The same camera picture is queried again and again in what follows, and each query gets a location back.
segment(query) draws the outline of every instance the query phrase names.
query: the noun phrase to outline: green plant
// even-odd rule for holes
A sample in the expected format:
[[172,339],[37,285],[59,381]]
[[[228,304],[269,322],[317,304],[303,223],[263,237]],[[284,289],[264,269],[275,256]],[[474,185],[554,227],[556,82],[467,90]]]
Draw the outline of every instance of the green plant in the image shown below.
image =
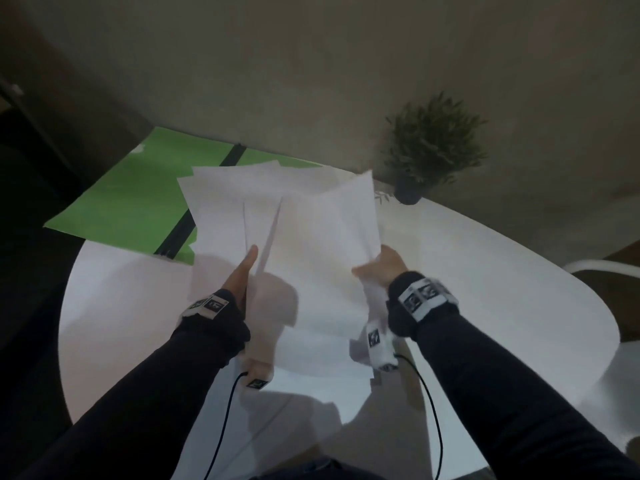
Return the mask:
[[469,114],[462,101],[444,92],[427,106],[407,104],[392,120],[392,147],[387,164],[404,171],[419,184],[454,181],[454,173],[480,166],[486,154],[476,142],[476,129],[486,121]]

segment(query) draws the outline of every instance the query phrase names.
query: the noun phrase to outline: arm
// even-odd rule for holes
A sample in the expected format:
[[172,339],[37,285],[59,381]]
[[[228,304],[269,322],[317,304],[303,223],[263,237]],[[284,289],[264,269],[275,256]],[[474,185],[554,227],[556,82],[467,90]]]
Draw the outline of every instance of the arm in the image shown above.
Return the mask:
[[457,306],[438,306],[416,322],[398,297],[423,275],[404,263],[391,275],[381,281],[388,285],[389,327],[418,343],[498,478],[640,479],[635,463]]
[[171,338],[100,398],[21,480],[171,478],[213,379],[250,338],[236,297],[244,295],[253,261],[250,253],[215,293],[226,306],[212,319],[183,318]]

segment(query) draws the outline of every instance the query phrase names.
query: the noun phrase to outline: green mat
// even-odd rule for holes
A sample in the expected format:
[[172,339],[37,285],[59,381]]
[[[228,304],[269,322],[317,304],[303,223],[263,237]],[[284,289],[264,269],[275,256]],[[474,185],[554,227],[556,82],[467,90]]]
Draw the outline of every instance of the green mat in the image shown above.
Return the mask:
[[[130,154],[105,173],[45,227],[118,248],[153,254],[187,211],[178,177],[193,166],[218,166],[232,144],[155,128]],[[283,166],[319,166],[283,155],[248,148],[238,165],[278,160]],[[193,264],[189,236],[176,260]]]

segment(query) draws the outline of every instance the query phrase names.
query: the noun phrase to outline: hand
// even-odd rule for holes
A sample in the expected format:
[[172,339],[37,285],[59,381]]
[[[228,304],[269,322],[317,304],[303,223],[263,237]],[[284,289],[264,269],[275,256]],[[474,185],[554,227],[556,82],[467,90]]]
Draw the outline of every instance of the hand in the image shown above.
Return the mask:
[[249,271],[256,259],[258,259],[258,246],[254,244],[251,246],[251,249],[249,249],[242,263],[235,268],[233,273],[227,278],[227,281],[225,281],[225,284],[222,285],[222,289],[231,291],[234,298],[236,298],[237,307],[242,311],[244,311],[246,301],[246,284],[247,281],[249,281]]
[[351,272],[361,280],[370,280],[382,285],[385,289],[398,276],[409,271],[400,254],[389,246],[382,245],[380,256],[363,266],[354,267]]

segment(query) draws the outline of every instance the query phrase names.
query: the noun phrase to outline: plant pot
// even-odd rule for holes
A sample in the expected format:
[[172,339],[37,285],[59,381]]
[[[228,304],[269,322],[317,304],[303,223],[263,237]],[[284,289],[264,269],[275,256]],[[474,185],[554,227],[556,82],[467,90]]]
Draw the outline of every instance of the plant pot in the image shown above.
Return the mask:
[[396,190],[394,197],[405,205],[415,205],[420,201],[422,194],[427,190],[427,186],[419,184],[414,178],[406,173],[400,173],[396,177]]

